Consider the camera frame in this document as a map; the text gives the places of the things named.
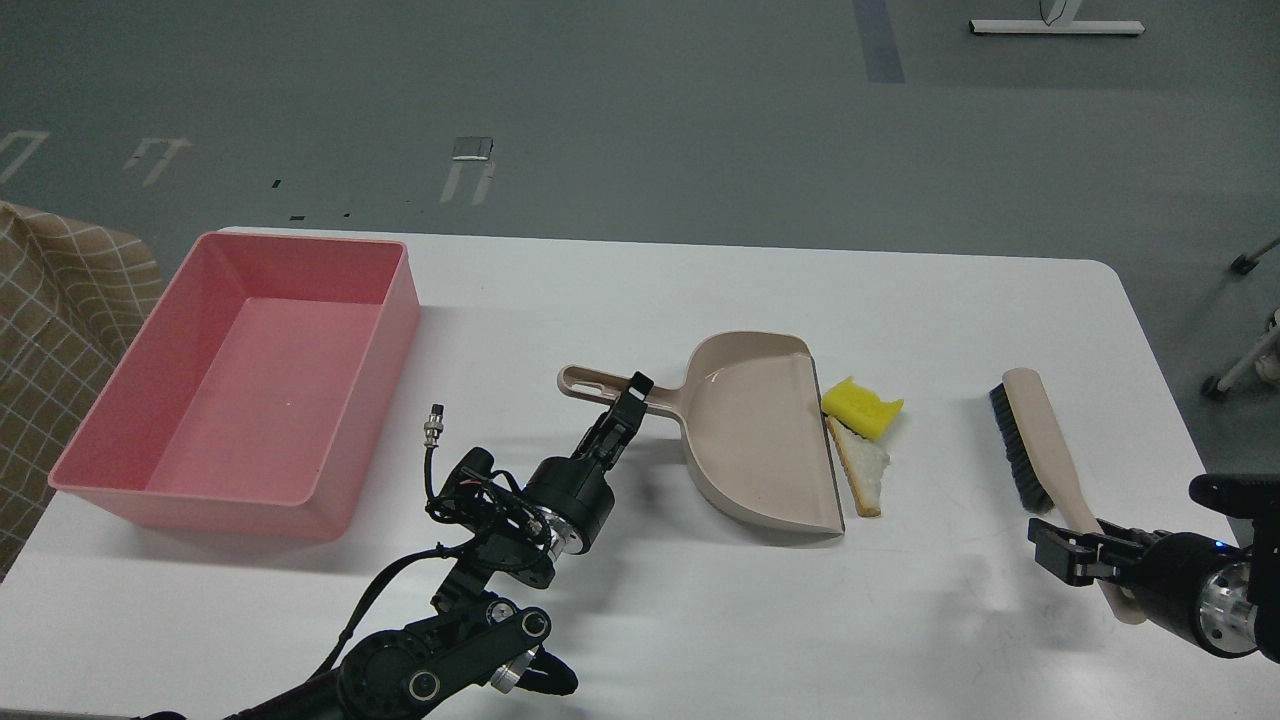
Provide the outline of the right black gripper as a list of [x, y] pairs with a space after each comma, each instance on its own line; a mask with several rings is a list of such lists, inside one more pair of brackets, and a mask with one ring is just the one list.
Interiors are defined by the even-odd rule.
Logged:
[[1190, 532], [1162, 536], [1102, 521], [1096, 532], [1028, 521], [1036, 562], [1068, 585], [1130, 589], [1146, 616], [1220, 659], [1256, 652], [1251, 557]]

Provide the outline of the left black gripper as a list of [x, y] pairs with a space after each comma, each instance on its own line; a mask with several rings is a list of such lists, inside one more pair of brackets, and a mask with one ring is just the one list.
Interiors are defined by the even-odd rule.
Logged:
[[524, 488], [530, 503], [558, 516], [572, 530], [568, 553], [589, 552], [614, 507], [607, 473], [639, 433], [646, 415], [646, 400], [654, 380], [634, 373], [626, 380], [576, 380], [611, 389], [608, 409], [580, 439], [572, 457], [544, 459]]

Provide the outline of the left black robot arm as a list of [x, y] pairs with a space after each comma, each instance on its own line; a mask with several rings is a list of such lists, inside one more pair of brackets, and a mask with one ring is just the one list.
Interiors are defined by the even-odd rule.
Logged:
[[[468, 538], [410, 553], [381, 569], [361, 594], [338, 639], [300, 685], [242, 710], [242, 719], [424, 719], [475, 685], [500, 692], [567, 696], [575, 671], [547, 648], [553, 623], [489, 588], [497, 574], [545, 589], [557, 560], [586, 553], [614, 507], [607, 474], [639, 433], [653, 380], [635, 373], [608, 380], [605, 411], [572, 454], [541, 461], [526, 483], [471, 448], [442, 486], [433, 459], [444, 429], [434, 405], [424, 427], [425, 512]], [[380, 593], [404, 569], [445, 560], [451, 570], [431, 597], [431, 615], [399, 629], [355, 633]]]

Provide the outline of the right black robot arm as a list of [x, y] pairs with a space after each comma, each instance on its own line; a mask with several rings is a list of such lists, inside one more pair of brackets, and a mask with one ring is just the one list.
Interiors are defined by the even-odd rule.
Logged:
[[1030, 519], [1034, 560], [1066, 585], [1117, 592], [1124, 615], [1219, 659], [1277, 661], [1277, 475], [1201, 474], [1190, 500], [1248, 524], [1243, 547], [1192, 532], [1101, 521], [1092, 532]]

